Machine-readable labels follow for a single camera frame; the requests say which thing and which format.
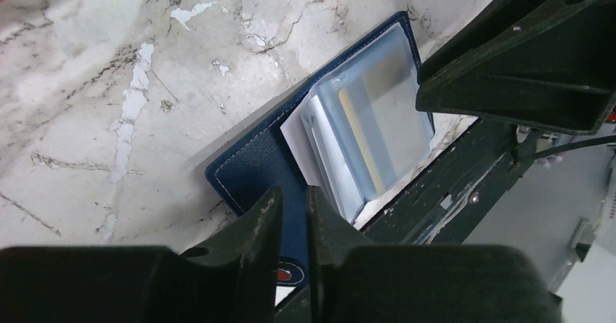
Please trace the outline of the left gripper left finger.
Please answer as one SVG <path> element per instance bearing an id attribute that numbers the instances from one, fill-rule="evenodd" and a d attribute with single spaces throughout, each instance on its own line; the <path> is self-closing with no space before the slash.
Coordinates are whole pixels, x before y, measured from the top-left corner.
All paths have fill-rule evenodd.
<path id="1" fill-rule="evenodd" d="M 273 187 L 232 224 L 164 246 L 1 251 L 3 322 L 272 322 L 283 219 Z"/>

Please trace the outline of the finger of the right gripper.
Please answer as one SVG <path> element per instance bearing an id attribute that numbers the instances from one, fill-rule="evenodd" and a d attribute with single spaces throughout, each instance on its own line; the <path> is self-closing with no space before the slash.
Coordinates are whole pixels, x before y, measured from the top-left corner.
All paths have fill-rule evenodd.
<path id="1" fill-rule="evenodd" d="M 420 111 L 595 134 L 615 106 L 615 0 L 492 0 L 418 79 Z"/>

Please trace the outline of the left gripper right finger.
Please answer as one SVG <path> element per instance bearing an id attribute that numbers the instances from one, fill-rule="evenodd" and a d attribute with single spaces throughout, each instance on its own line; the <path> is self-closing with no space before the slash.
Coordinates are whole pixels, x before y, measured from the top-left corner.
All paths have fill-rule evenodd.
<path id="1" fill-rule="evenodd" d="M 391 245 L 307 188 L 313 322 L 560 322 L 530 260 L 495 245 Z"/>

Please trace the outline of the navy blue card holder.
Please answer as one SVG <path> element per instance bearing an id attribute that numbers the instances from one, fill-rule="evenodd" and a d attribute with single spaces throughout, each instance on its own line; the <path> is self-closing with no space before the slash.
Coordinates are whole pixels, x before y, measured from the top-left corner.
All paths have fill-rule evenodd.
<path id="1" fill-rule="evenodd" d="M 410 17 L 400 11 L 299 84 L 231 147 L 205 175 L 236 215 L 271 187 L 283 195 L 277 284 L 309 281 L 307 187 L 320 187 L 333 209 L 354 226 L 369 208 L 429 156 L 431 113 L 416 109 L 421 58 Z M 384 192 L 374 186 L 339 100 L 346 88 L 377 162 Z"/>

